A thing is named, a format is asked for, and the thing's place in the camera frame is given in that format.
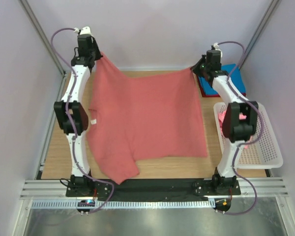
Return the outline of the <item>salmon pink t-shirt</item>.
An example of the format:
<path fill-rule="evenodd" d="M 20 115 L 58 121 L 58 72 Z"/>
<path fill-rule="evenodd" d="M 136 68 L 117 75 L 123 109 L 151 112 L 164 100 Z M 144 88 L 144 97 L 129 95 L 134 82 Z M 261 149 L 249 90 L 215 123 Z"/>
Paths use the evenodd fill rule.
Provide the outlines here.
<path fill-rule="evenodd" d="M 117 184 L 139 174 L 138 160 L 207 156 L 198 84 L 189 68 L 131 78 L 103 56 L 89 112 L 89 149 Z"/>

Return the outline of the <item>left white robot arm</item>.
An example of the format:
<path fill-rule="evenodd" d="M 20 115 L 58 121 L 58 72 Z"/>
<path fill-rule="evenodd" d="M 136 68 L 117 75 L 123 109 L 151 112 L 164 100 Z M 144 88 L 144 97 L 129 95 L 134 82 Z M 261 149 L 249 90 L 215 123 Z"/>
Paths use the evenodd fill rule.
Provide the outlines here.
<path fill-rule="evenodd" d="M 102 55 L 91 34 L 81 33 L 77 36 L 77 41 L 78 46 L 74 49 L 70 63 L 71 77 L 63 97 L 54 103 L 54 111 L 59 127 L 68 140 L 72 160 L 66 196 L 88 197 L 94 192 L 94 182 L 91 179 L 85 141 L 89 118 L 82 106 L 82 98 L 95 62 Z"/>

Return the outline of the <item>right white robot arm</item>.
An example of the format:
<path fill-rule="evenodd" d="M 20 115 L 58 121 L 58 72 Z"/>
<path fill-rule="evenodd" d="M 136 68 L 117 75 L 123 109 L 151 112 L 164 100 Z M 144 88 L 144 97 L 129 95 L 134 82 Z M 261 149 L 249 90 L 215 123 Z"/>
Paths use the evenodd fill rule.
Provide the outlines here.
<path fill-rule="evenodd" d="M 228 194 L 235 187 L 237 158 L 256 133 L 258 118 L 258 103 L 247 100 L 233 84 L 230 74 L 221 69 L 221 55 L 217 49 L 208 50 L 191 67 L 195 75 L 205 78 L 227 106 L 222 122 L 226 145 L 210 183 L 218 195 Z"/>

